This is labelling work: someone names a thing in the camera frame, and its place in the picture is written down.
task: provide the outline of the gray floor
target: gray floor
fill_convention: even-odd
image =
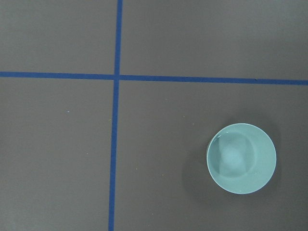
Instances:
[[[121,74],[308,80],[308,3],[124,1]],[[116,1],[0,2],[0,71],[113,74]],[[115,231],[308,230],[307,86],[120,81]],[[107,231],[113,82],[0,78],[0,230]],[[264,129],[271,181],[236,195],[205,148]]]

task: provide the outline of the light blue bowl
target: light blue bowl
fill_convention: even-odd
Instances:
[[[220,130],[206,151],[208,170],[223,189],[253,193],[272,177],[276,151],[270,137],[251,124],[232,124]]]

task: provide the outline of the vertical blue line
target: vertical blue line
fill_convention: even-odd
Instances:
[[[119,80],[114,80],[114,100],[112,109],[111,131],[111,160],[110,160],[110,188],[109,188],[109,221],[108,230],[114,230],[115,223],[115,192],[116,192],[116,141],[117,141],[117,115],[119,103]]]
[[[117,1],[116,31],[115,31],[115,70],[114,70],[114,94],[112,108],[111,131],[111,157],[110,157],[110,185],[109,185],[109,219],[108,230],[114,231],[115,225],[115,196],[116,196],[116,146],[117,146],[117,117],[119,105],[119,77],[121,60],[121,29],[122,29],[123,0]]]
[[[121,30],[122,30],[122,6],[123,0],[117,1],[116,13],[116,31],[115,31],[115,76],[120,75],[120,57],[121,57]]]

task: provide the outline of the blue line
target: blue line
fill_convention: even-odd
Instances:
[[[119,80],[114,81],[114,99],[112,109],[111,159],[110,159],[110,188],[109,188],[109,223],[108,230],[114,230],[115,223],[115,192],[116,192],[116,142],[117,116],[119,105]]]
[[[160,81],[160,82],[192,82],[192,83],[247,83],[277,85],[308,85],[308,80],[290,79],[254,79],[254,78],[221,78],[221,77],[169,77],[169,76],[133,76],[120,75],[120,80]]]
[[[71,79],[104,79],[104,80],[113,80],[114,79],[114,75],[72,74],[72,73],[39,73],[39,72],[0,72],[0,77],[71,78]]]
[[[115,32],[115,75],[120,75],[120,61],[121,61],[121,31],[122,31],[122,6],[123,0],[117,1],[116,13],[116,32]]]

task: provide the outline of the bowl rim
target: bowl rim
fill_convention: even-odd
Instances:
[[[209,148],[210,148],[210,146],[212,145],[214,139],[218,136],[219,133],[221,133],[223,130],[227,129],[228,127],[233,127],[233,126],[238,126],[238,125],[248,125],[248,126],[250,126],[250,127],[254,127],[254,128],[260,130],[260,131],[268,138],[268,140],[270,141],[270,143],[271,143],[271,145],[272,145],[272,147],[273,147],[273,152],[272,152],[272,153],[275,155],[275,164],[274,164],[273,171],[272,171],[271,174],[269,174],[269,176],[268,176],[267,180],[265,181],[265,183],[264,183],[263,185],[260,185],[256,190],[251,190],[251,191],[248,191],[248,192],[238,192],[238,191],[233,191],[233,190],[230,190],[230,189],[227,189],[227,188],[223,187],[223,186],[222,186],[219,182],[217,182],[216,179],[213,177],[213,174],[212,174],[212,172],[211,172],[211,169],[210,169],[210,167],[209,167],[209,165],[208,165],[208,151],[209,151]],[[235,123],[235,124],[230,124],[230,125],[228,125],[228,126],[222,128],[221,130],[219,130],[219,131],[213,136],[213,138],[212,138],[211,141],[209,142],[209,144],[208,144],[208,146],[207,146],[207,149],[206,149],[206,165],[207,165],[207,169],[208,169],[208,171],[209,171],[209,173],[210,173],[212,179],[214,180],[214,182],[215,182],[219,187],[223,188],[224,190],[226,190],[226,191],[228,191],[228,192],[235,193],[235,194],[249,194],[249,193],[254,193],[254,192],[260,190],[261,188],[263,188],[263,187],[269,182],[269,180],[272,178],[272,176],[273,176],[273,174],[274,174],[274,172],[275,172],[275,169],[276,169],[276,165],[277,165],[277,153],[276,153],[275,145],[274,145],[272,139],[269,137],[269,135],[268,135],[264,130],[262,130],[261,128],[255,126],[255,125],[248,124],[248,123]]]

